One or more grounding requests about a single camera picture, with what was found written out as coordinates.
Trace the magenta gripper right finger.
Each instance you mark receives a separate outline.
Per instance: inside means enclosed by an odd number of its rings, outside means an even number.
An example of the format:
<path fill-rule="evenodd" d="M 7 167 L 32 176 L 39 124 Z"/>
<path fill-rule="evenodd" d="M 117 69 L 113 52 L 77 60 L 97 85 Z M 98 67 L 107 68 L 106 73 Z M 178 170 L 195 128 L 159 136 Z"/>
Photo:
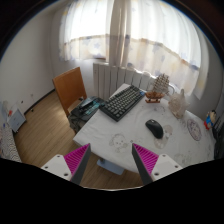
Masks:
<path fill-rule="evenodd" d="M 135 143 L 132 144 L 132 155 L 144 185 L 182 169 L 167 154 L 157 155 Z"/>

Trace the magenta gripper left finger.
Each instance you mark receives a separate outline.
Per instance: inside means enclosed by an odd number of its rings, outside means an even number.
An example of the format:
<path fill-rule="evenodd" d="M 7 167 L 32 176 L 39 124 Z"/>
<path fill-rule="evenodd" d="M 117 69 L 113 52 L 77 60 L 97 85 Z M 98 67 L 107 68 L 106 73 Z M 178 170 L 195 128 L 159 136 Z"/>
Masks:
<path fill-rule="evenodd" d="M 86 144 L 65 156 L 60 154 L 55 155 L 42 166 L 42 169 L 79 185 L 90 155 L 91 145 Z"/>

